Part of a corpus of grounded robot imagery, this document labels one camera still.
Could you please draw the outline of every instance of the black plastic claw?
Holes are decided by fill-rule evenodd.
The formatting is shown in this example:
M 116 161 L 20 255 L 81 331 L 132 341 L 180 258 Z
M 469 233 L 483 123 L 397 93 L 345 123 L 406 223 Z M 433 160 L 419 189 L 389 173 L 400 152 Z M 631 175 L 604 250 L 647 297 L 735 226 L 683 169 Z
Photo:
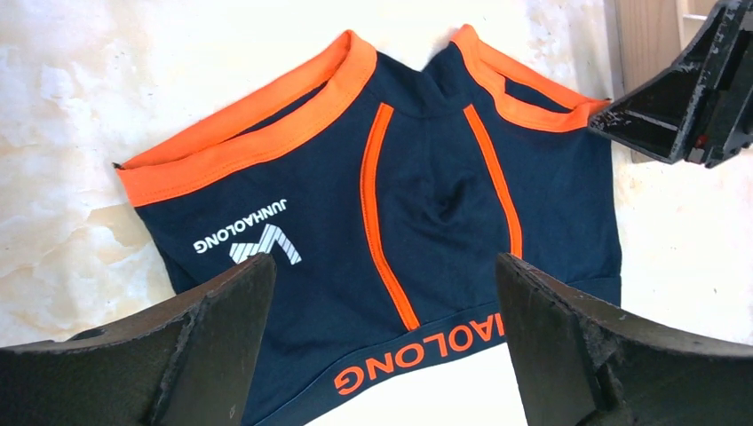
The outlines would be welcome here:
M 496 279 L 530 426 L 751 424 L 753 346 L 640 318 L 511 255 Z
M 753 0 L 718 2 L 675 62 L 591 117 L 655 160 L 717 166 L 753 144 Z
M 275 271 L 254 256 L 65 342 L 0 349 L 0 424 L 240 424 Z

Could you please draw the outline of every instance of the orange piping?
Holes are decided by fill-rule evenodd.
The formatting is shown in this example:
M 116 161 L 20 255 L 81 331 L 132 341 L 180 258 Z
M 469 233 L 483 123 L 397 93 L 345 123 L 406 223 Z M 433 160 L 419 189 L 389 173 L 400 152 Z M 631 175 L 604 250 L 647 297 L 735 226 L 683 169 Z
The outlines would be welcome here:
M 403 324 L 405 324 L 408 331 L 411 331 L 418 328 L 418 318 L 413 312 L 413 307 L 410 305 L 405 291 L 403 291 L 402 286 L 384 256 L 382 234 L 379 231 L 379 213 L 376 198 L 379 153 L 382 150 L 387 126 L 392 119 L 392 111 L 393 108 L 391 106 L 381 104 L 369 132 L 369 140 L 366 143 L 361 163 L 361 211 L 363 213 L 363 226 L 366 230 L 366 240 L 369 243 L 371 258 L 374 259 L 376 270 L 382 277 L 382 282 L 387 288 L 387 292 L 390 294 Z
M 345 31 L 303 65 L 129 160 L 117 173 L 131 204 L 139 207 L 197 191 L 303 145 L 361 93 L 377 66 L 376 55 L 374 47 Z M 316 96 L 292 113 L 233 138 L 324 82 Z
M 451 41 L 460 49 L 469 74 L 494 99 L 497 113 L 518 126 L 557 133 L 578 130 L 586 127 L 589 118 L 609 104 L 608 100 L 592 99 L 571 91 L 495 50 L 482 42 L 470 25 L 463 25 Z M 572 111 L 556 113 L 514 98 L 505 92 L 505 77 L 536 89 Z
M 518 212 L 515 210 L 515 204 L 512 202 L 507 181 L 504 180 L 504 173 L 502 173 L 502 167 L 499 165 L 499 159 L 496 156 L 492 139 L 489 137 L 473 105 L 467 106 L 463 112 L 465 113 L 465 118 L 468 120 L 468 124 L 471 125 L 476 140 L 479 142 L 481 153 L 484 155 L 484 162 L 487 164 L 489 175 L 496 190 L 496 196 L 499 198 L 499 202 L 502 203 L 504 215 L 507 217 L 507 227 L 510 230 L 510 253 L 518 258 L 523 258 L 523 229 L 520 227 Z

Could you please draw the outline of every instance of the seam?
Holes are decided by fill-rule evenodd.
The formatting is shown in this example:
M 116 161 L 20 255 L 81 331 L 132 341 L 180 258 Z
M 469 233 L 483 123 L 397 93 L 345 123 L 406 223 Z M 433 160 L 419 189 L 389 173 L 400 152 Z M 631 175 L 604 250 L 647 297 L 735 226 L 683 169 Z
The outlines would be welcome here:
M 279 113 L 284 107 L 292 104 L 293 102 L 295 102 L 298 99 L 301 99 L 306 93 L 309 93 L 310 91 L 313 91 L 314 89 L 316 89 L 317 87 L 319 87 L 323 83 L 327 82 L 328 79 L 331 78 L 333 74 L 334 73 L 327 74 L 327 76 L 325 78 L 323 78 L 323 79 L 320 79 L 319 82 L 315 81 L 312 84 L 310 84 L 309 86 L 304 87 L 303 90 L 301 90 L 299 92 L 296 92 L 292 96 L 290 96 L 288 98 L 285 98 L 282 101 L 278 102 L 276 105 L 269 107 L 268 109 L 265 110 L 264 113 L 259 114 L 258 117 L 250 117 L 249 121 L 246 122 L 246 123 L 244 123 L 242 125 L 241 129 L 233 131 L 233 133 L 230 136 L 224 136 L 224 137 L 219 138 L 222 141 L 220 143 L 227 142 L 228 140 L 233 140 L 234 138 L 237 137 L 236 135 L 238 135 L 238 133 L 241 133 L 242 131 L 244 131 L 244 130 L 246 130 L 248 128 L 251 128 L 251 127 L 259 124 L 260 122 L 268 119 L 269 117 L 271 117 L 271 116 Z
M 382 93 L 380 92 L 381 89 L 378 90 L 377 88 L 373 87 L 374 85 L 375 84 L 373 84 L 373 83 L 369 83 L 369 85 L 367 85 L 366 87 L 363 88 L 363 92 L 367 93 L 376 102 L 379 102 L 379 103 L 388 102 L 389 99 L 387 99 L 385 96 L 382 95 Z M 476 91 L 479 91 L 479 90 L 483 91 L 483 88 L 479 89 L 478 87 L 474 87 L 473 89 L 476 90 Z M 469 94 L 469 99 L 473 100 L 475 95 L 476 95 L 475 93 L 470 93 Z M 451 116 L 456 115 L 457 112 L 458 112 L 458 110 L 462 109 L 462 107 L 460 106 L 457 109 L 455 109 L 455 108 L 448 109 L 446 112 L 443 112 L 441 114 L 424 114 L 424 115 L 420 115 L 420 114 L 407 113 L 407 112 L 403 111 L 402 109 L 399 109 L 399 108 L 397 108 L 395 106 L 392 106 L 392 108 L 394 108 L 394 113 L 395 114 L 400 114 L 400 115 L 403 115 L 403 116 L 408 117 L 408 118 L 415 118 L 417 120 L 426 120 L 426 119 L 434 119 L 434 118 L 451 117 Z
M 489 176 L 492 179 L 497 198 L 502 204 L 502 210 L 507 218 L 507 229 L 510 233 L 510 253 L 518 258 L 523 258 L 523 230 L 520 226 L 518 212 L 510 196 L 510 188 L 504 178 L 502 166 L 499 164 L 499 158 L 496 155 L 494 144 L 484 127 L 484 123 L 479 118 L 476 108 L 473 105 L 467 106 L 463 112 L 468 124 L 471 126 L 476 142 L 479 144 L 481 154 L 484 156 L 484 162 L 487 164 Z
M 506 70 L 501 64 L 495 63 L 494 58 L 487 59 L 483 57 L 484 54 L 489 56 L 494 53 L 502 55 L 502 53 L 494 51 L 491 46 L 481 42 L 478 35 L 476 35 L 475 30 L 467 25 L 456 33 L 451 42 L 455 43 L 460 50 L 465 68 L 468 70 L 471 78 L 475 80 L 484 91 L 492 96 L 497 113 L 502 116 L 504 120 L 518 126 L 554 133 L 579 130 L 588 125 L 591 114 L 608 103 L 608 101 L 590 99 L 573 92 L 574 95 L 578 96 L 579 102 L 574 103 L 569 107 L 572 109 L 571 112 L 563 114 L 555 113 L 541 108 L 540 106 L 528 104 L 519 99 L 515 99 L 509 95 L 504 88 L 505 76 L 510 70 Z M 545 90 L 545 88 L 541 87 L 541 84 L 536 82 L 537 78 L 535 77 L 541 75 L 528 67 L 525 67 L 525 70 L 526 72 L 529 72 L 530 75 L 523 75 L 522 80 L 524 80 L 524 82 L 521 83 L 541 92 L 544 96 L 552 99 L 563 107 L 568 107 L 567 105 L 563 105 L 563 99 L 560 99 L 560 96 L 552 96 L 550 91 Z M 538 80 L 543 79 L 545 79 L 546 82 L 551 83 L 553 88 L 559 88 L 561 86 L 551 79 L 546 79 L 546 77 Z
M 405 291 L 400 286 L 397 277 L 384 256 L 376 198 L 379 153 L 381 152 L 384 134 L 387 132 L 393 111 L 394 109 L 391 106 L 384 103 L 380 104 L 379 109 L 376 111 L 374 122 L 371 125 L 371 131 L 369 132 L 369 138 L 367 139 L 361 162 L 361 213 L 363 215 L 363 228 L 366 232 L 366 241 L 369 245 L 369 252 L 374 261 L 374 266 L 382 278 L 382 282 L 400 315 L 400 319 L 408 331 L 412 331 L 417 329 L 420 323 Z

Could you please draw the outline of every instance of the marble surface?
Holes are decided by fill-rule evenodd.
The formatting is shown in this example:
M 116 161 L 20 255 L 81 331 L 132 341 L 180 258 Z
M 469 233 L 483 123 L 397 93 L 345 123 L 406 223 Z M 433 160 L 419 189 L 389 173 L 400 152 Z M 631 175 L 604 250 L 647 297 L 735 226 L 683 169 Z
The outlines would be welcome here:
M 0 0 L 0 346 L 63 340 L 171 297 L 111 162 L 270 82 L 346 28 L 418 69 L 467 22 L 586 95 L 619 87 L 603 0 L 356 3 Z M 615 146 L 614 176 L 624 306 L 753 343 L 753 154 L 704 170 L 632 164 Z M 505 346 L 395 377 L 314 423 L 356 421 L 525 424 Z

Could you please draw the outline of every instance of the wooden board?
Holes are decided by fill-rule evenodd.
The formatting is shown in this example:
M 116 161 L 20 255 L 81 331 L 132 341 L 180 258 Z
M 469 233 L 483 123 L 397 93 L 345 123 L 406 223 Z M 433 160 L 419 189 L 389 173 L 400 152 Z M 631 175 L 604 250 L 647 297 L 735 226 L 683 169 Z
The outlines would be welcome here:
M 674 0 L 616 0 L 616 8 L 625 90 L 632 91 L 680 53 L 680 12 Z
M 714 4 L 716 4 L 716 0 L 680 0 L 680 1 L 686 1 L 687 2 L 687 11 L 686 13 L 690 13 L 691 15 L 703 15 L 707 16 L 709 15 L 709 12 L 711 12 L 711 8 L 714 7 Z

